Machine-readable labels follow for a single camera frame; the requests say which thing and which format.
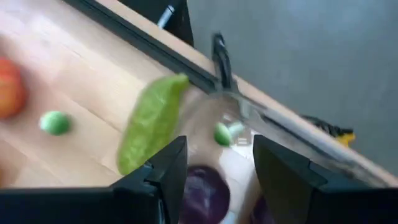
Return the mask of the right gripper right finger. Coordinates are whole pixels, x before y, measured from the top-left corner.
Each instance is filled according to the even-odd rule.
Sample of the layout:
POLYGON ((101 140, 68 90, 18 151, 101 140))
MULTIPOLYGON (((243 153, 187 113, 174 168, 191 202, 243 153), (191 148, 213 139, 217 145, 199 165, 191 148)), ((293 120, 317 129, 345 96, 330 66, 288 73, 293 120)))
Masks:
POLYGON ((397 223, 397 188, 374 188, 262 136, 253 156, 276 223, 397 223))

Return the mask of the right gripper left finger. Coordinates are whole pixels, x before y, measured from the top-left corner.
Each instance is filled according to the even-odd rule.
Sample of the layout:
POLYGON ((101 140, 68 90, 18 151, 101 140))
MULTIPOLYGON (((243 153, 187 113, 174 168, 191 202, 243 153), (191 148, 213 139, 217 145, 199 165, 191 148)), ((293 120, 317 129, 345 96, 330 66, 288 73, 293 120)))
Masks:
POLYGON ((109 186, 2 190, 1 223, 177 223, 186 178, 179 136, 109 186))

